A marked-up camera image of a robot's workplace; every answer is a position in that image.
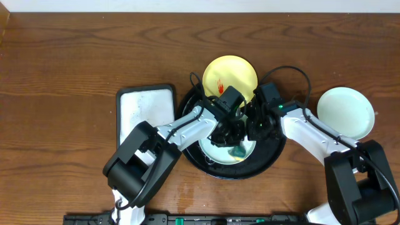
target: black plate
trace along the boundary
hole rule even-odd
[[[181,101],[176,119],[190,113],[194,104],[200,100],[192,88]],[[266,139],[258,141],[251,155],[243,162],[233,165],[223,165],[212,162],[201,150],[199,143],[195,142],[183,151],[186,158],[198,169],[208,175],[220,179],[247,179],[264,172],[281,154],[286,143],[286,137],[280,139]]]

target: wood grain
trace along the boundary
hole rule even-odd
[[[384,146],[400,184],[398,14],[13,13],[0,50],[0,224],[61,224],[66,213],[111,209],[101,171],[116,150],[117,90],[171,83],[180,101],[188,74],[227,54],[258,76],[283,64],[305,70],[314,113],[330,88],[361,91],[377,112],[366,139]],[[273,80],[302,100],[301,76]],[[215,179],[182,157],[147,210],[303,213],[325,201],[323,167],[288,141],[270,169],[243,181]]]

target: water stain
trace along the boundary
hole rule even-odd
[[[194,201],[194,188],[193,183],[189,181],[189,183],[184,180],[181,185],[177,188],[179,194],[179,200],[177,202],[177,212],[179,214],[184,214],[186,209],[193,205]]]

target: black cable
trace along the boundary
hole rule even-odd
[[[191,84],[193,85],[194,88],[197,89],[196,85],[194,85],[194,83],[192,81],[192,75],[194,75],[197,78],[197,81],[198,81],[198,83],[200,84],[200,87],[201,87],[201,96],[202,96],[201,110],[200,110],[199,114],[196,117],[194,117],[194,118],[182,123],[181,125],[179,125],[176,128],[172,129],[171,132],[169,132],[167,138],[164,141],[164,144],[161,146],[161,152],[164,151],[165,147],[167,146],[167,143],[168,143],[169,139],[172,137],[172,135],[174,135],[174,133],[177,130],[179,130],[179,129],[183,128],[184,126],[188,125],[189,123],[199,119],[201,114],[204,111],[204,102],[206,101],[206,93],[204,92],[204,86],[203,86],[203,84],[201,82],[200,77],[196,73],[191,72],[189,78],[190,78],[190,82],[191,82]],[[125,210],[125,209],[127,209],[127,208],[129,208],[129,207],[131,207],[132,205],[135,204],[135,202],[139,199],[139,196],[142,194],[142,192],[149,186],[149,182],[154,176],[154,173],[156,171],[156,167],[159,164],[159,161],[160,161],[160,157],[157,157],[156,160],[154,161],[153,165],[152,165],[152,168],[150,170],[149,176],[146,179],[146,182],[144,183],[144,185],[140,189],[140,191],[137,193],[136,197],[131,202],[127,203],[125,206],[122,206],[122,207],[119,204],[117,204],[117,202],[116,202],[115,208],[117,210],[122,211],[122,210]]]
[[[236,117],[233,119],[233,121],[238,121],[238,120],[242,119],[242,117],[243,117],[243,116],[245,115],[245,113],[246,113],[246,108],[247,108],[248,102],[246,101],[246,99],[245,99],[243,96],[242,96],[242,100],[243,100],[243,102],[244,102],[243,112],[242,112],[240,115],[236,116]]]
[[[312,119],[311,116],[308,116],[306,113],[306,108],[310,99],[310,95],[311,95],[311,82],[310,79],[308,77],[308,75],[302,71],[301,69],[295,67],[295,66],[279,66],[277,68],[274,68],[272,70],[270,70],[269,72],[266,73],[266,75],[260,80],[260,83],[262,83],[266,78],[268,78],[273,72],[279,70],[279,69],[284,69],[284,68],[288,68],[288,69],[294,69],[299,71],[307,80],[308,83],[308,92],[306,95],[306,100],[304,101],[304,107],[302,108],[302,113],[304,118],[306,119],[306,122],[309,122],[311,125],[313,125],[315,128],[319,129],[320,131],[322,131],[324,134],[328,135],[330,138],[333,138],[337,143],[341,143],[342,145],[346,146],[349,149],[354,150],[355,152],[357,152],[359,154],[359,156],[369,165],[371,166],[385,181],[385,183],[389,186],[390,192],[394,198],[394,204],[396,206],[397,209],[397,218],[395,220],[394,223],[392,224],[399,224],[400,223],[400,200],[398,195],[396,194],[396,191],[393,188],[393,185],[390,183],[390,181],[388,180],[388,178],[383,174],[383,172],[378,168],[378,166],[372,162],[364,153],[362,153],[360,150],[358,150],[356,147],[351,146],[350,144],[344,142],[341,140],[341,137],[338,136],[334,136],[333,134],[331,134],[330,132],[327,132],[325,129],[321,128],[320,126],[318,126]]]
[[[210,100],[210,101],[212,101],[212,100],[214,100],[214,99],[217,99],[217,98],[218,98],[217,96],[208,96],[208,97],[207,97],[207,99]]]
[[[121,206],[122,202],[123,202],[122,199],[118,199],[115,203],[116,205]],[[116,209],[116,211],[117,211],[117,219],[115,220],[115,225],[119,225],[119,222],[121,220],[121,211],[118,209]]]

